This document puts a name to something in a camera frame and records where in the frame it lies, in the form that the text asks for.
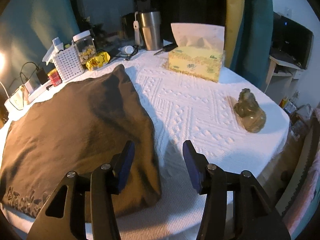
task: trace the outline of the wooden stand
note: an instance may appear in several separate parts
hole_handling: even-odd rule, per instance
[[[276,65],[285,67],[285,71],[275,73]],[[280,104],[281,100],[289,96],[290,91],[305,70],[294,64],[278,60],[269,56],[269,71],[265,84],[261,86],[261,90],[270,97],[276,104]]]

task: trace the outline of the table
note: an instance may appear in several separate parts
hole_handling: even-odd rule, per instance
[[[281,151],[289,127],[289,118],[278,105],[228,68],[221,69],[219,83],[214,83],[166,70],[162,66],[167,53],[159,56],[153,56],[153,53],[140,51],[130,61],[118,60],[97,71],[86,71],[72,80],[95,78],[123,64],[155,126],[163,195],[154,207],[117,219],[123,240],[171,239],[181,232],[196,233],[205,195],[197,195],[192,188],[182,158],[185,140],[190,139],[197,152],[225,171],[240,173],[250,170],[258,177]],[[45,91],[32,104],[49,100],[64,86]],[[251,89],[267,114],[265,127],[257,134],[248,133],[233,110],[243,88]],[[29,107],[11,112],[9,118],[17,120]],[[5,133],[8,127],[6,124],[0,132]],[[0,144],[0,156],[3,144]],[[228,193],[228,203],[229,221],[232,216],[231,192]],[[28,232],[33,220],[22,214],[17,216],[17,213],[11,210],[7,216],[15,226]],[[92,239],[92,235],[87,234],[87,238]]]

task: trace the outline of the stainless steel tumbler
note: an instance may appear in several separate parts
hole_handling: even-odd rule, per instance
[[[160,12],[139,13],[139,26],[147,50],[159,50],[163,47],[163,40],[160,38]]]

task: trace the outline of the brown cloth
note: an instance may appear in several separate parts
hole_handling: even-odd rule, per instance
[[[154,205],[161,196],[153,123],[124,71],[67,84],[34,104],[7,135],[0,170],[0,200],[31,217],[68,171],[91,172],[135,142],[135,157],[116,216]],[[85,219],[90,222],[90,195]]]

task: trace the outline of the plastic jar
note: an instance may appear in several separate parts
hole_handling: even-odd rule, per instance
[[[93,44],[93,38],[89,30],[73,36],[73,41],[75,42],[76,51],[82,65],[85,65],[90,58],[97,55],[97,50]]]

